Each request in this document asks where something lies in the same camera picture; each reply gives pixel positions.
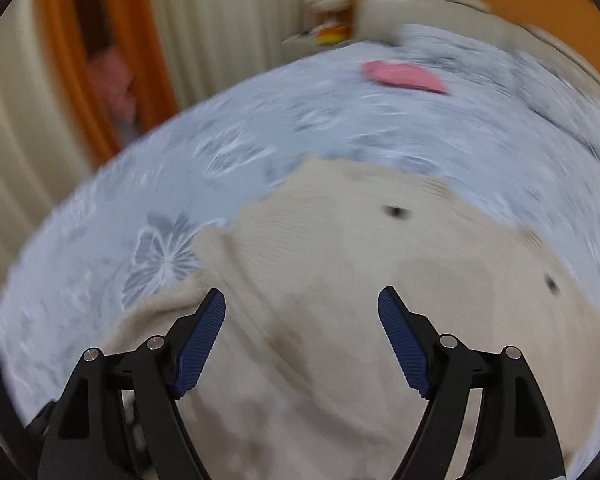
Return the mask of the grey butterfly bed cover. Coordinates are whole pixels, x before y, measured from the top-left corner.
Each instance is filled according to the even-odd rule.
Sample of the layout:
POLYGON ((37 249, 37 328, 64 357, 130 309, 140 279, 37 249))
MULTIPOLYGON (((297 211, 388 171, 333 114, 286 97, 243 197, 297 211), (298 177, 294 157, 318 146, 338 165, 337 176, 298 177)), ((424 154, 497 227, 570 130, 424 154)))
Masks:
POLYGON ((210 288, 226 321, 178 407, 218 479, 387 479, 425 403, 380 325, 393 286, 469 347, 514 344, 569 478, 600 450, 600 102, 545 61, 430 26, 236 84, 45 220, 0 301, 18 417, 91 346, 128 351, 210 288), (372 61, 450 90, 393 88, 372 61))

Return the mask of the pink folded cloth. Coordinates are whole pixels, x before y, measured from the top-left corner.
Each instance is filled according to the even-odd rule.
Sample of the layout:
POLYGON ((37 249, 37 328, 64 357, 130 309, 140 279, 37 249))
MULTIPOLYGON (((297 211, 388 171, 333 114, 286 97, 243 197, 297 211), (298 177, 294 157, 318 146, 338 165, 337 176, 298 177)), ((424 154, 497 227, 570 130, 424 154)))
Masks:
POLYGON ((437 94, 450 93, 436 74, 410 63, 372 61, 364 63, 361 72, 367 79, 388 87, 437 94))

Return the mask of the left white nightstand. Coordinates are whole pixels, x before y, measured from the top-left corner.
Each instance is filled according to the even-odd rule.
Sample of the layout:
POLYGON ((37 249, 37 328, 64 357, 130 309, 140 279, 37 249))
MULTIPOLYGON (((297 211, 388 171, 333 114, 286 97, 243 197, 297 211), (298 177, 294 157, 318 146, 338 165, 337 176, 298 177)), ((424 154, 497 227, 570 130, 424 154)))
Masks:
POLYGON ((283 41, 285 48, 304 47, 304 48, 322 48, 324 44, 318 41, 318 32, 315 29, 305 29, 298 34, 289 36, 283 41))

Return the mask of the cream curtain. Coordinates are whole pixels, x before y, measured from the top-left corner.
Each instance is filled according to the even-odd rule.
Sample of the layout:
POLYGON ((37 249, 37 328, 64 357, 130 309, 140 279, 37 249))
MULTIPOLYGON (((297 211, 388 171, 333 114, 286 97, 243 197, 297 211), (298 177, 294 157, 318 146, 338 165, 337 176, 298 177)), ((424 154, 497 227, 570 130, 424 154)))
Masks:
POLYGON ((150 0, 181 108, 283 64, 304 0, 150 0))

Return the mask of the pink clothes behind curtain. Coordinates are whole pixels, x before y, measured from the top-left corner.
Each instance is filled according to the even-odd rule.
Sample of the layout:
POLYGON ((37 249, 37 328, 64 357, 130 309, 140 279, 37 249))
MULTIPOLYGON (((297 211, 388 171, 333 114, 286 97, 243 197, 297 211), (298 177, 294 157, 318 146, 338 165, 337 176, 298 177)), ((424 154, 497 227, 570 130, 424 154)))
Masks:
POLYGON ((121 53, 110 47, 97 53, 87 64, 88 74, 106 111, 120 126, 136 121, 136 99, 131 91, 133 76, 121 53))

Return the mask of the beige padded headboard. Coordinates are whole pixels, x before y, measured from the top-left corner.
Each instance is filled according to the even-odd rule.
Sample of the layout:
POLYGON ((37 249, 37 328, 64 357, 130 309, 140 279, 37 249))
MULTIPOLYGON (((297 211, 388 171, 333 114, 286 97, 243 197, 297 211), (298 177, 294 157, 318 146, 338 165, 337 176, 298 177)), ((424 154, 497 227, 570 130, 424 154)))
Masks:
POLYGON ((517 25, 481 0, 356 0, 354 38, 398 42, 398 27, 441 28, 509 51, 524 51, 562 70, 575 86, 600 86, 600 73, 579 52, 544 29, 517 25))

